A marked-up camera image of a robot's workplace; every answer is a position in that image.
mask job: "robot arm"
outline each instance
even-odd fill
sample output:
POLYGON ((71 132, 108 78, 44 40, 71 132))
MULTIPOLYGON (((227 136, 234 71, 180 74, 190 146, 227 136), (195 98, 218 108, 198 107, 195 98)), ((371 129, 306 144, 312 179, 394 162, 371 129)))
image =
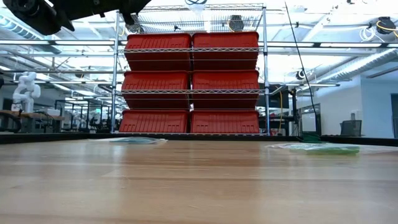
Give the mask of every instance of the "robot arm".
POLYGON ((20 20, 43 35, 52 35, 66 27, 75 31, 72 20, 119 9, 124 20, 133 25, 132 13, 140 12, 150 0, 3 0, 20 20))
POLYGON ((15 89, 12 95, 13 111, 19 111, 22 109, 22 102, 25 103, 25 112, 33 112, 34 98, 41 96, 41 90, 38 85, 35 84, 36 73, 35 72, 24 72, 23 76, 19 77, 18 87, 15 89))

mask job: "black cable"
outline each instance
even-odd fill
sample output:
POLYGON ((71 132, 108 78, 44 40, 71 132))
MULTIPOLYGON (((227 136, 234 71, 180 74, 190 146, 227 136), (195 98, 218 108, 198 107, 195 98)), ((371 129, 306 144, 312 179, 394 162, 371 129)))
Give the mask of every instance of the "black cable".
POLYGON ((309 80, 308 80, 307 73, 305 72, 305 69, 304 69, 303 59, 301 58, 299 45, 297 44, 296 35, 294 34, 293 24, 292 24, 292 20, 291 20, 291 18, 290 18, 289 9, 287 8, 287 3, 286 3, 286 1, 285 1, 285 6, 286 6, 287 17, 289 18, 289 22, 290 22, 290 28, 292 28, 293 38, 294 38, 294 42, 295 42, 295 44, 296 44, 298 57, 300 58, 301 67, 302 67, 302 69, 303 69, 303 73, 304 73, 304 76, 305 76, 305 80, 307 81, 308 88, 310 89, 310 94, 311 94, 311 105, 312 105, 313 112, 314 112, 314 114, 315 114, 315 127, 318 127, 317 111, 315 110, 315 105, 313 104, 313 97, 312 97, 312 90, 311 90, 310 82, 309 82, 309 80))

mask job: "wooden table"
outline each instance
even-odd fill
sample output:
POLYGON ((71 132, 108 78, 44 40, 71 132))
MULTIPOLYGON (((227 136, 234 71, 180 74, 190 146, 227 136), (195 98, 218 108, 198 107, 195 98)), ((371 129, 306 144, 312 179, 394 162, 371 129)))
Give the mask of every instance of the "wooden table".
POLYGON ((397 223, 398 153, 275 143, 0 145, 0 223, 397 223))
MULTIPOLYGON (((0 110, 2 113, 8 113, 14 116, 19 116, 18 111, 0 110)), ((21 113, 22 118, 34 118, 34 119, 48 119, 45 114, 42 113, 21 113)), ((51 116, 52 119, 56 121, 63 121, 65 118, 63 116, 51 116)))
MULTIPOLYGON (((18 111, 0 110, 1 113, 11 114, 15 117, 19 116, 18 111)), ((65 120, 63 116, 47 116, 42 113, 21 113, 22 133, 35 133, 36 132, 36 121, 48 121, 52 120, 52 132, 61 132, 61 122, 65 120)))

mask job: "ceiling light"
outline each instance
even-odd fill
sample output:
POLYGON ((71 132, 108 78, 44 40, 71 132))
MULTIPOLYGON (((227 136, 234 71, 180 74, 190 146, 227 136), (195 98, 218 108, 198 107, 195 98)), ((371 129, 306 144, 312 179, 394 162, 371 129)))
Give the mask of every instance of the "ceiling light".
POLYGON ((72 109, 74 109, 74 110, 80 110, 80 109, 84 109, 84 110, 87 110, 88 108, 87 108, 87 106, 83 106, 83 107, 74 107, 74 108, 72 108, 71 106, 66 106, 65 107, 65 110, 72 110, 72 109))
POLYGON ((101 40, 101 41, 84 41, 84 40, 57 40, 55 41, 57 45, 114 45, 112 40, 101 40))
POLYGON ((0 40, 0 45, 50 45, 46 40, 0 40))
POLYGON ((74 81, 51 81, 50 83, 56 84, 79 84, 81 82, 74 82, 74 81))
POLYGON ((112 84, 112 82, 85 82, 86 84, 112 84))
POLYGON ((294 83, 289 83, 289 84, 284 84, 285 86, 300 86, 301 84, 294 84, 294 83))
POLYGON ((95 96, 96 94, 90 91, 85 91, 85 90, 77 90, 76 92, 85 95, 85 96, 95 96))
POLYGON ((10 71, 10 70, 11 70, 11 69, 6 68, 6 67, 4 67, 4 66, 0 66, 0 69, 1 69, 1 70, 4 70, 4 71, 10 71))
POLYGON ((41 73, 37 73, 37 74, 36 74, 36 78, 39 79, 39 80, 45 80, 45 81, 52 80, 51 77, 46 76, 46 75, 41 74, 41 73))
POLYGON ((35 84, 45 84, 45 83, 47 83, 46 81, 36 81, 35 80, 35 84))
POLYGON ((268 47, 313 47, 314 43, 293 43, 293 42, 271 42, 267 43, 268 47))
POLYGON ((329 86, 340 86, 340 84, 310 84, 310 86, 329 87, 329 86))
POLYGON ((58 85, 58 84, 54 84, 55 87, 60 88, 61 90, 65 90, 65 91, 72 91, 71 89, 63 86, 63 85, 58 85))
POLYGON ((320 47, 380 47, 381 44, 374 43, 323 43, 320 47))
POLYGON ((49 0, 44 0, 50 7, 53 7, 54 4, 52 4, 52 2, 50 2, 49 0))
POLYGON ((74 101, 74 104, 81 104, 81 105, 87 105, 88 102, 87 101, 74 101))

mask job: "white robot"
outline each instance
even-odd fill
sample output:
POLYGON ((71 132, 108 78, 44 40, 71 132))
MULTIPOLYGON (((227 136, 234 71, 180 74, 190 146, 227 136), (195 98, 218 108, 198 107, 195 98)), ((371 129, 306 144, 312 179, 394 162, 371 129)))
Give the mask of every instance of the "white robot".
POLYGON ((35 84, 36 73, 35 72, 24 72, 19 77, 18 87, 15 89, 12 95, 12 111, 23 110, 25 113, 33 112, 34 99, 37 99, 41 95, 41 89, 35 84))

